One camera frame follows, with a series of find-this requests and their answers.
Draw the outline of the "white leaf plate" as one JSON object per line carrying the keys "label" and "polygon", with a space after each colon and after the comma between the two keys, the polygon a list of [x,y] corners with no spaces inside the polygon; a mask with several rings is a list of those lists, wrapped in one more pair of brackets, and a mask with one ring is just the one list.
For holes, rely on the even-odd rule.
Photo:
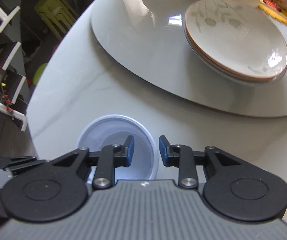
{"label": "white leaf plate", "polygon": [[268,86],[272,86],[278,82],[280,82],[284,75],[285,72],[283,72],[280,76],[270,80],[270,81],[264,81],[264,82],[252,82],[252,81],[245,81],[242,80],[238,77],[234,77],[230,74],[226,74],[225,72],[223,72],[222,70],[216,68],[213,64],[211,64],[209,61],[207,61],[202,55],[201,53],[197,52],[197,50],[195,49],[195,47],[192,44],[192,41],[190,41],[188,38],[187,42],[190,45],[191,49],[194,51],[194,53],[197,55],[197,57],[205,64],[207,65],[210,69],[212,69],[214,72],[216,72],[217,74],[219,74],[222,77],[225,77],[226,79],[234,82],[234,83],[238,83],[240,85],[244,85],[244,86],[248,86],[248,87],[268,87]]}
{"label": "white leaf plate", "polygon": [[237,74],[268,79],[287,65],[287,44],[259,9],[232,0],[199,0],[185,12],[195,44],[210,59]]}

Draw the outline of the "white flower plate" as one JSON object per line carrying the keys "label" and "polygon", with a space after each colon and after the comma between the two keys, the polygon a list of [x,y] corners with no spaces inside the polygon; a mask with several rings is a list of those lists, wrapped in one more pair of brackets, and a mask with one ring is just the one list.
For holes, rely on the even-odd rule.
{"label": "white flower plate", "polygon": [[187,28],[185,28],[185,37],[188,38],[190,41],[192,41],[192,44],[193,46],[195,47],[195,49],[197,50],[197,52],[201,53],[201,55],[207,60],[209,61],[211,64],[213,64],[216,68],[222,70],[223,72],[225,72],[226,74],[230,74],[234,77],[238,77],[242,80],[245,80],[245,81],[252,81],[252,82],[264,82],[264,81],[270,81],[278,76],[280,76],[283,72],[287,72],[287,65],[285,67],[284,70],[282,70],[282,72],[280,74],[278,74],[277,76],[275,77],[271,77],[271,78],[268,78],[268,79],[259,79],[258,77],[254,78],[254,77],[248,77],[248,76],[245,76],[245,75],[242,75],[242,74],[237,74],[236,72],[234,72],[233,70],[229,70],[228,68],[226,67],[223,67],[221,66],[218,62],[210,59],[205,53],[203,53],[201,51],[201,49],[195,44],[195,42],[193,41],[191,35],[188,33],[188,30]]}

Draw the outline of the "green round seat stool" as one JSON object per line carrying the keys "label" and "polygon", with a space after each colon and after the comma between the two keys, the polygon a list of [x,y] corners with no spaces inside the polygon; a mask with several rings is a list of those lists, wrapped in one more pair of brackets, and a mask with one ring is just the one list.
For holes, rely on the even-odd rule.
{"label": "green round seat stool", "polygon": [[33,76],[33,84],[36,86],[38,81],[40,80],[45,68],[47,67],[47,63],[42,64],[41,66],[38,67],[36,70],[34,76]]}

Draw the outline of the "grey round turntable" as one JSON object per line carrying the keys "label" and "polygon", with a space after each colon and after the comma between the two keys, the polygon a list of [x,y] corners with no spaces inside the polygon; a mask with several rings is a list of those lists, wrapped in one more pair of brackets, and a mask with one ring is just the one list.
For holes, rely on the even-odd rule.
{"label": "grey round turntable", "polygon": [[[287,116],[287,72],[276,84],[250,87],[204,64],[182,26],[196,0],[95,0],[92,30],[118,63],[149,83],[216,110],[262,118]],[[287,41],[287,26],[278,23]]]}

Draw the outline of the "stacked green plastic stools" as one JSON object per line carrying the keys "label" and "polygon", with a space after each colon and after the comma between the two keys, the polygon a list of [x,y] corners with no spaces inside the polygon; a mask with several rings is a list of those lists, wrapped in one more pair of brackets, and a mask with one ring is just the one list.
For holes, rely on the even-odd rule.
{"label": "stacked green plastic stools", "polygon": [[66,0],[39,0],[34,10],[59,41],[79,17]]}

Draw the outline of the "yellow sunflower coaster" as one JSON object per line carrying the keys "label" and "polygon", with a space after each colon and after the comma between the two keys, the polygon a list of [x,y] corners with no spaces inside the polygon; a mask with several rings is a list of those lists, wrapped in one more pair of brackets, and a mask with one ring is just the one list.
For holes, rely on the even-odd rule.
{"label": "yellow sunflower coaster", "polygon": [[278,22],[287,25],[287,9],[277,9],[271,0],[259,0],[258,8]]}

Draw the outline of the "white zigzag wall shelf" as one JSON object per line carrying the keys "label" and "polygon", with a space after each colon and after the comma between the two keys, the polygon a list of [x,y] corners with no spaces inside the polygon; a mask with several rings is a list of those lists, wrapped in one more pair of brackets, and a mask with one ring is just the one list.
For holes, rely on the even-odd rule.
{"label": "white zigzag wall shelf", "polygon": [[29,95],[21,43],[20,3],[21,0],[0,0],[0,64],[5,71],[5,90],[15,118],[12,120],[6,114],[4,105],[0,106],[0,114],[9,116],[21,131],[25,131],[28,105],[25,99]]}

